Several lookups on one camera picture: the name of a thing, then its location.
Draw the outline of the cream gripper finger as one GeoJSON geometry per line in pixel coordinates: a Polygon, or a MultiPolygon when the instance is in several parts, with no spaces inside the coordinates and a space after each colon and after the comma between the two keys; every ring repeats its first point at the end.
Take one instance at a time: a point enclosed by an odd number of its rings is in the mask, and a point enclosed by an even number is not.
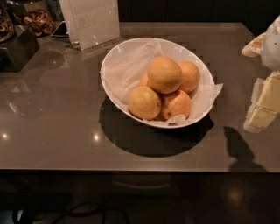
{"type": "Polygon", "coordinates": [[[245,45],[242,48],[241,54],[251,58],[260,56],[264,37],[265,37],[265,33],[262,33],[257,37],[255,37],[253,40],[251,40],[247,45],[245,45]]]}
{"type": "Polygon", "coordinates": [[[243,128],[260,133],[280,114],[280,72],[272,72],[265,80],[257,78],[243,128]]]}

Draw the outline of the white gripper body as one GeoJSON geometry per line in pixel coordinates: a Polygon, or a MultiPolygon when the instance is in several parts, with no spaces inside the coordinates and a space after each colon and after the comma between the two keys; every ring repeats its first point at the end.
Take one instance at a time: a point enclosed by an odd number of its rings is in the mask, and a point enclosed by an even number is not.
{"type": "Polygon", "coordinates": [[[272,71],[280,70],[280,16],[265,32],[262,40],[261,61],[272,71]]]}

